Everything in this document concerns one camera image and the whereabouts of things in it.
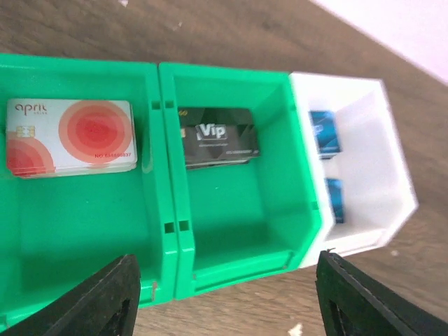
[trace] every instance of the stack of cards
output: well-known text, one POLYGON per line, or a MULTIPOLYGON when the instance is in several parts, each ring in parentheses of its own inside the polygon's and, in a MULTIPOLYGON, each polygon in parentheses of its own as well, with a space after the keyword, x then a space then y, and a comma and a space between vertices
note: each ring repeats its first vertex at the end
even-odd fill
POLYGON ((127 101, 12 99, 7 167, 25 179, 126 172, 136 167, 127 101))
POLYGON ((243 164, 260 155, 247 108, 183 107, 178 114, 187 168, 243 164))
POLYGON ((310 114, 321 159, 331 159, 341 152, 341 146, 337 137, 335 115, 330 111, 311 111, 310 114))
POLYGON ((344 218, 344 199, 342 198, 342 181, 336 178, 326 179, 330 201, 335 215, 336 224, 342 224, 344 218))

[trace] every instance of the white wall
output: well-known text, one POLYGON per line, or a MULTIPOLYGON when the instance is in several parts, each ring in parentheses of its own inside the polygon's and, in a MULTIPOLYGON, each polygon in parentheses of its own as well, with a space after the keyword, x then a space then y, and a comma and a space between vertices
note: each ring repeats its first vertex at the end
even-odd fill
POLYGON ((448 84, 448 0, 312 0, 448 84))

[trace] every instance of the wooden table surface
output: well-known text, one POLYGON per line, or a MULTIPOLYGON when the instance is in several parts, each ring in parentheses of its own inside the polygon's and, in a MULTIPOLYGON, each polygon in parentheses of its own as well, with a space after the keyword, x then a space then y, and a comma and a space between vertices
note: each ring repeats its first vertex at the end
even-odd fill
MULTIPOLYGON (((0 2, 0 52, 383 78, 419 198, 390 246, 348 258, 448 320, 448 90, 301 0, 0 2)), ((324 335, 315 268, 139 311, 135 335, 324 335)))

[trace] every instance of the red circle pattern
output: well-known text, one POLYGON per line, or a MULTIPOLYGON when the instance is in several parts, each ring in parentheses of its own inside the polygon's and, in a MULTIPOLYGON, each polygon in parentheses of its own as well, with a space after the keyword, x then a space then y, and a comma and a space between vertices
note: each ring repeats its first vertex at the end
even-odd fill
POLYGON ((15 176, 55 172, 50 152, 35 138, 19 138, 9 132, 6 151, 6 166, 15 176))
POLYGON ((110 154, 127 150, 132 140, 132 124, 114 103, 79 101, 61 117, 59 137, 76 159, 101 165, 116 159, 110 154))

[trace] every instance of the black card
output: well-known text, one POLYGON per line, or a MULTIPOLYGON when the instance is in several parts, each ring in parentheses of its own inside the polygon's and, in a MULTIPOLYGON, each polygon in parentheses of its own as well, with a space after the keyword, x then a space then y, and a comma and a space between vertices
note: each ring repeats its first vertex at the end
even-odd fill
POLYGON ((245 162, 259 156, 256 129, 247 108, 183 107, 178 114, 187 166, 245 162))

